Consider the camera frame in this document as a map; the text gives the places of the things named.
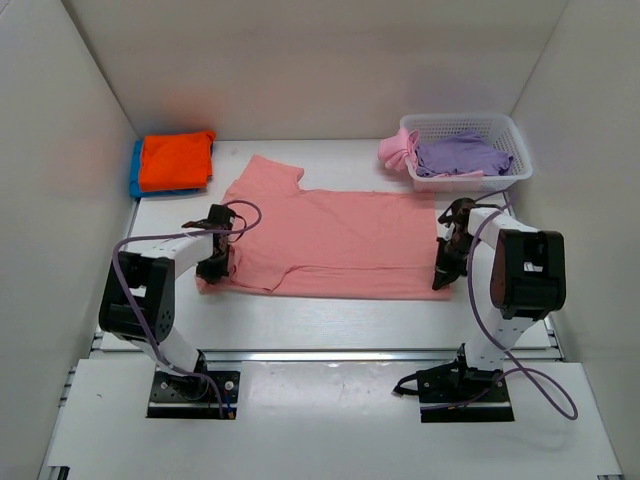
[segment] pink shirt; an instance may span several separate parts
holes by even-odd
[[[254,155],[224,201],[262,222],[232,247],[230,284],[273,295],[448,299],[433,291],[433,194],[302,190],[302,168]],[[251,207],[232,207],[247,222]]]

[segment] plastic basket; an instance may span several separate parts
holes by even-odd
[[[533,174],[529,153],[513,120],[501,114],[452,114],[452,115],[405,115],[400,126],[407,130],[418,130],[420,142],[433,143],[440,138],[457,135],[465,130],[476,130],[487,143],[497,150],[513,155],[511,168],[506,175],[496,177],[419,177],[407,160],[414,188],[421,191],[496,191],[508,188],[518,180]]]

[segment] white wall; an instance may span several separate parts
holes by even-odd
[[[509,113],[566,0],[64,0],[140,135],[381,138]]]
[[[131,212],[135,134],[62,4],[0,13],[0,478],[36,478]]]
[[[535,162],[517,211],[566,239],[562,344],[640,478],[640,3],[571,0],[513,116]]]

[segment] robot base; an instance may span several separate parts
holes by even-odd
[[[166,372],[156,370],[151,393],[149,394],[149,405],[147,407],[147,418],[193,418],[203,420],[233,420],[236,418],[238,409],[238,392],[240,389],[240,372],[210,370],[205,373],[218,386],[222,401],[225,401],[225,391],[232,405],[231,412],[226,404],[222,405],[225,415],[220,418],[218,402],[214,393],[206,393],[201,399],[196,401],[186,400],[174,388],[171,387],[171,376]]]
[[[504,380],[468,406],[437,408],[439,405],[466,402],[484,390],[484,387],[478,389],[456,385],[452,379],[456,378],[458,367],[459,364],[454,362],[416,373],[422,423],[514,421],[509,391]]]

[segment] purple cloth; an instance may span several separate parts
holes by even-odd
[[[467,130],[432,144],[416,147],[420,177],[433,177],[446,173],[460,175],[482,171],[486,176],[504,175],[509,171],[513,157],[487,145],[475,130]]]

